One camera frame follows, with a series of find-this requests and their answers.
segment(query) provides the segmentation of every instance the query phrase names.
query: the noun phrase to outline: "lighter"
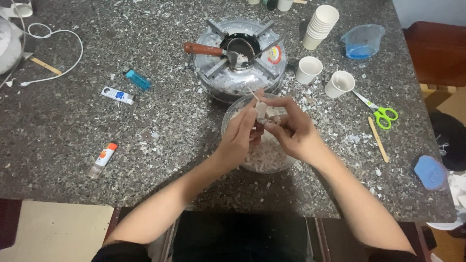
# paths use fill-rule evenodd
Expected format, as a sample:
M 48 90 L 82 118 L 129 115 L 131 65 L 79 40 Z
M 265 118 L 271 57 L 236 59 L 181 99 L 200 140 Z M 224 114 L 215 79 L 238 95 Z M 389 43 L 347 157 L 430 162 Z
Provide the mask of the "lighter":
M 147 91 L 151 87 L 151 83 L 147 79 L 145 79 L 129 67 L 123 68 L 123 75 L 129 78 L 131 82 L 133 82 L 135 85 L 137 85 L 144 91 Z

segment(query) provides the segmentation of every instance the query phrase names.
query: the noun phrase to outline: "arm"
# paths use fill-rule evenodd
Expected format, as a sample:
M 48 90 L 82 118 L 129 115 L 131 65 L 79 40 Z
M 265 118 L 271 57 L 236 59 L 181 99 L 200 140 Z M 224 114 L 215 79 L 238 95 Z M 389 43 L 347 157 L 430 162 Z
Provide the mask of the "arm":
M 185 207 L 216 179 L 244 162 L 257 111 L 253 99 L 226 128 L 218 149 L 202 164 L 164 187 L 129 213 L 109 235 L 104 246 L 117 241 L 147 244 L 156 240 L 179 217 Z
M 376 248 L 416 254 L 390 213 L 325 145 L 309 116 L 291 97 L 261 98 L 261 101 L 269 106 L 285 107 L 288 115 L 281 116 L 281 126 L 267 123 L 265 129 L 277 138 L 288 155 L 319 170 L 359 241 Z

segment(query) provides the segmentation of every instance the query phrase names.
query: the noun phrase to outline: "green scissors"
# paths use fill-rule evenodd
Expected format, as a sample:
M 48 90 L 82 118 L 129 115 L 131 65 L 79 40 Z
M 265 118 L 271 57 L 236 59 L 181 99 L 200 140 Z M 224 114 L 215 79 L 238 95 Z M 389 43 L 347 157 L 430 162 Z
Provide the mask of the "green scissors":
M 372 110 L 372 112 L 374 112 L 374 116 L 376 116 L 377 125 L 380 126 L 380 128 L 390 129 L 391 128 L 391 122 L 398 119 L 398 113 L 395 110 L 393 110 L 392 108 L 385 108 L 385 107 L 378 106 L 378 105 L 374 104 L 373 102 L 367 100 L 365 97 L 363 97 L 359 93 L 355 92 L 354 90 L 353 90 L 353 93 L 355 95 L 357 95 L 357 97 L 359 97 L 359 99 L 361 99 L 367 106 L 369 106 L 370 109 Z M 389 112 L 393 113 L 395 115 L 395 117 L 391 118 L 391 117 L 387 116 L 386 111 L 389 111 Z M 381 118 L 388 123 L 387 126 L 382 125 L 380 123 Z

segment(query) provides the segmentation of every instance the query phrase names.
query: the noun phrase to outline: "wooden stick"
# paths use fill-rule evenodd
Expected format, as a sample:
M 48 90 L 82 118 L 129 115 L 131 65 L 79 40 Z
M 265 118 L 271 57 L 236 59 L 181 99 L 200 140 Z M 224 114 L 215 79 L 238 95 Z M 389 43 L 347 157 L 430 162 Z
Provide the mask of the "wooden stick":
M 41 65 L 41 66 L 43 66 L 43 67 L 45 67 L 45 68 L 47 68 L 48 70 L 50 70 L 50 71 L 56 73 L 57 75 L 61 75 L 61 74 L 62 74 L 62 72 L 61 72 L 60 70 L 55 69 L 55 68 L 52 67 L 52 66 L 49 66 L 48 64 L 42 62 L 41 60 L 39 60 L 39 59 L 37 59 L 37 58 L 35 58 L 35 57 L 30 57 L 29 59 L 30 59 L 31 61 L 33 61 L 33 62 L 35 62 L 35 63 L 37 63 L 37 64 L 39 64 L 39 65 Z
M 382 145 L 382 142 L 380 141 L 380 137 L 377 134 L 376 127 L 374 126 L 374 121 L 372 120 L 371 117 L 367 117 L 367 120 L 369 120 L 369 125 L 370 125 L 370 128 L 372 129 L 372 133 L 374 133 L 374 137 L 376 138 L 377 145 L 378 145 L 378 147 L 380 149 L 380 153 L 382 154 L 382 157 L 383 157 L 385 163 L 388 163 L 389 158 L 387 156 L 387 153 L 385 153 L 384 146 Z

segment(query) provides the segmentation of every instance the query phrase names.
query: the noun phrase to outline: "speckled gray countertop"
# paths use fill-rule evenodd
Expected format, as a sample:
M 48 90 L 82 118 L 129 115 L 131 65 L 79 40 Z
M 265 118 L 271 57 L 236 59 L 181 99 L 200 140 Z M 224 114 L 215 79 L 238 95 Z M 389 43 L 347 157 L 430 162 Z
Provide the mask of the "speckled gray countertop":
M 0 3 L 9 6 L 7 0 Z M 340 20 L 317 50 L 308 51 L 301 45 L 300 29 L 303 32 L 313 11 L 324 3 L 340 11 Z M 312 1 L 294 4 L 285 13 L 246 0 L 38 1 L 26 24 L 74 30 L 82 37 L 84 55 L 67 75 L 20 87 L 21 82 L 52 76 L 24 62 L 14 73 L 14 86 L 0 90 L 0 198 L 130 207 L 210 155 L 220 141 L 228 106 L 198 92 L 194 73 L 184 70 L 187 56 L 181 51 L 183 42 L 195 41 L 206 29 L 206 18 L 262 24 L 274 20 L 273 30 L 284 37 L 292 65 L 307 55 L 324 64 L 316 89 L 296 82 L 288 70 L 282 92 L 318 121 L 323 138 L 357 178 L 374 188 L 399 221 L 455 220 L 449 190 L 425 190 L 412 171 L 420 155 L 437 157 L 438 150 L 391 1 Z M 343 57 L 340 37 L 369 23 L 386 29 L 380 52 L 363 61 Z M 34 27 L 32 31 L 45 33 Z M 68 69 L 79 54 L 72 34 L 28 40 L 34 55 L 55 67 Z M 119 73 L 123 65 L 148 76 L 151 89 L 139 92 Z M 325 78 L 337 67 L 354 75 L 361 94 L 398 111 L 390 130 L 378 129 L 390 163 L 383 162 L 371 135 L 370 109 L 351 93 L 331 99 L 323 92 Z M 135 94 L 136 102 L 118 107 L 100 95 L 105 85 Z M 308 88 L 313 105 L 302 101 Z M 153 131 L 157 139 L 151 137 Z M 120 147 L 101 177 L 90 179 L 89 167 L 111 140 Z M 216 181 L 190 208 L 339 217 L 326 188 L 303 163 L 270 175 L 239 169 Z

